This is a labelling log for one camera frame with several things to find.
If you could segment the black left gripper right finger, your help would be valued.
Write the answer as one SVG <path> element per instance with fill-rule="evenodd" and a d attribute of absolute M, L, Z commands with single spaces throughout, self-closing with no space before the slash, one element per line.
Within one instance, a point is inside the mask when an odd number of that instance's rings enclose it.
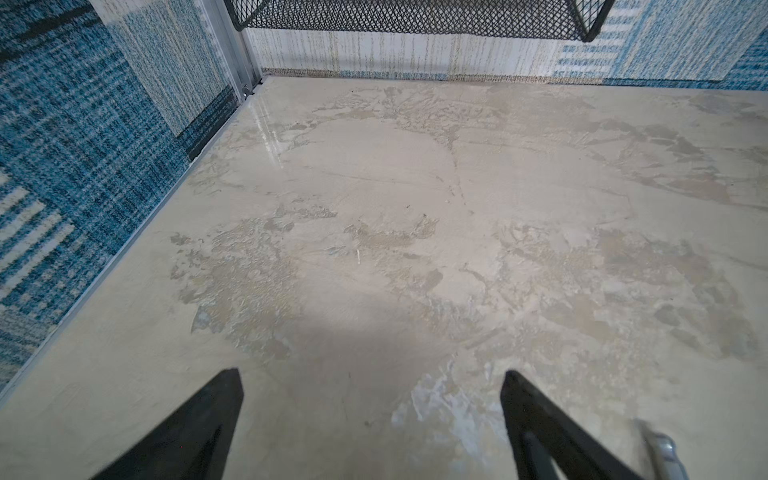
<path fill-rule="evenodd" d="M 520 372 L 505 372 L 500 404 L 520 479 L 639 477 Z"/>

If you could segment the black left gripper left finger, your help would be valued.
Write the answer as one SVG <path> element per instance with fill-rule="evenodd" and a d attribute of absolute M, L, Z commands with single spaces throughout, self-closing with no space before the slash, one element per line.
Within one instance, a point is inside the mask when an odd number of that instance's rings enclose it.
<path fill-rule="evenodd" d="M 221 479 L 244 399 L 224 369 L 102 471 L 97 479 Z"/>

